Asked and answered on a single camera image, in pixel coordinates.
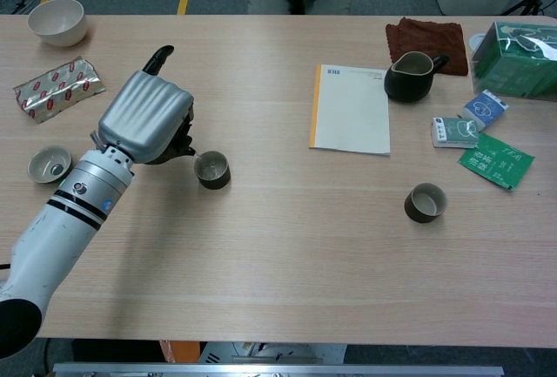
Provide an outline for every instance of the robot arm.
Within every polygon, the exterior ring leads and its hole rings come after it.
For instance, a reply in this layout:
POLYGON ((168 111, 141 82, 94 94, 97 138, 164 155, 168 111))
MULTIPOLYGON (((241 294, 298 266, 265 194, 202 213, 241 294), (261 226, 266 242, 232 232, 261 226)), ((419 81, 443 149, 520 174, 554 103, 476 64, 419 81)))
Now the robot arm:
POLYGON ((131 76, 99 121, 97 149, 81 157, 13 246, 0 288, 0 358, 35 338, 52 294, 130 185, 132 165, 195 153, 187 136, 193 97, 157 77, 173 49, 161 48, 131 76))

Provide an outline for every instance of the metal bar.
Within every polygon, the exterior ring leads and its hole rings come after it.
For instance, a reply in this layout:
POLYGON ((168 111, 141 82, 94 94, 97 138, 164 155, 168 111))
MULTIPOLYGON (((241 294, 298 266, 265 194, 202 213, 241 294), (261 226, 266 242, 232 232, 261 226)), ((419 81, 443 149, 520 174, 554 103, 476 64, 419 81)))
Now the metal bar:
POLYGON ((68 362, 54 366, 57 376, 65 373, 81 375, 105 373, 121 376, 122 373, 157 374, 334 374, 343 377, 396 376, 396 377, 503 377, 501 367, 457 366, 362 366, 362 365, 270 365, 270 364, 120 364, 68 362))

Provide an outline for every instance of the snack wrapper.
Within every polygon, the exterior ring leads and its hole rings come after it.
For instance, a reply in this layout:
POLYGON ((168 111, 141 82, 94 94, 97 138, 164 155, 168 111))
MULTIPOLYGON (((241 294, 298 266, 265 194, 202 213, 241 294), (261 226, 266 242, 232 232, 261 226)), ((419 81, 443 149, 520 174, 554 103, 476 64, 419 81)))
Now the snack wrapper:
POLYGON ((37 123, 103 91, 95 68, 82 57, 14 87, 17 104, 37 123))

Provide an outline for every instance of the brown cloth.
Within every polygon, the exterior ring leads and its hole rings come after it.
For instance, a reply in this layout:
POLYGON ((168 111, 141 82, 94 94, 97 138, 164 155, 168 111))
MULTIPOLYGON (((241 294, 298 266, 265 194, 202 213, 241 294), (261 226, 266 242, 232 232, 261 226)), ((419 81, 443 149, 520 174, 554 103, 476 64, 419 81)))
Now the brown cloth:
POLYGON ((419 22, 403 17, 398 25, 386 26, 386 39, 393 62, 411 50, 424 52, 431 58, 445 54, 450 60, 441 68, 441 73, 468 75, 466 49, 460 24, 419 22))

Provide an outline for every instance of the notebook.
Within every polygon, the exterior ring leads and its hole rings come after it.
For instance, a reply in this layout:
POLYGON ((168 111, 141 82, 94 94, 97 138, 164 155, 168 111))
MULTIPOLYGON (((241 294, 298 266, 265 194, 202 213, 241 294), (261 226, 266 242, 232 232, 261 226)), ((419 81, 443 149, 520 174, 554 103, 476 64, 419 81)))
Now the notebook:
POLYGON ((389 155, 385 71, 318 65, 310 148, 389 155))

